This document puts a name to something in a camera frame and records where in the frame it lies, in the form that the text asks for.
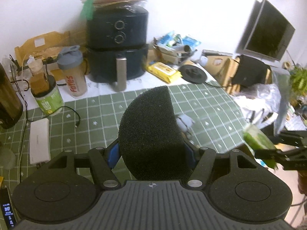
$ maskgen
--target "black sponge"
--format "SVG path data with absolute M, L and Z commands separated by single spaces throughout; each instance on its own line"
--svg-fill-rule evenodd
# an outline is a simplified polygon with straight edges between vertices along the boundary
M 182 180 L 191 170 L 167 86 L 140 94 L 119 124 L 122 158 L 138 180 Z

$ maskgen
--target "green label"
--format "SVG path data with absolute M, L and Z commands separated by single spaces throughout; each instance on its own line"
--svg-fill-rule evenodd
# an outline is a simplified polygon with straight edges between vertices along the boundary
M 64 105 L 62 96 L 57 86 L 46 96 L 35 99 L 38 106 L 46 115 L 55 112 L 58 108 Z

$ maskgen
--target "green plant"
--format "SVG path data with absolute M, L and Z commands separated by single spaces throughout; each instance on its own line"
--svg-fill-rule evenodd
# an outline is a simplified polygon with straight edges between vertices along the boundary
M 298 96 L 307 93 L 307 69 L 294 67 L 291 71 L 292 91 Z

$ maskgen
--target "black cloth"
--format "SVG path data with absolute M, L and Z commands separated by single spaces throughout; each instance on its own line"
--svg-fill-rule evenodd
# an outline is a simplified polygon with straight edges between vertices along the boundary
M 239 66 L 231 83 L 233 85 L 238 84 L 245 87 L 254 84 L 264 84 L 267 70 L 270 69 L 270 66 L 266 65 L 261 60 L 246 55 L 240 55 L 239 58 Z

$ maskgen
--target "white power bank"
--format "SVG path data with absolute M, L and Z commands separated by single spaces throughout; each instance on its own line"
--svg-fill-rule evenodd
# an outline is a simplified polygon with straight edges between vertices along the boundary
M 30 164 L 50 160 L 49 120 L 44 118 L 32 122 L 30 125 Z

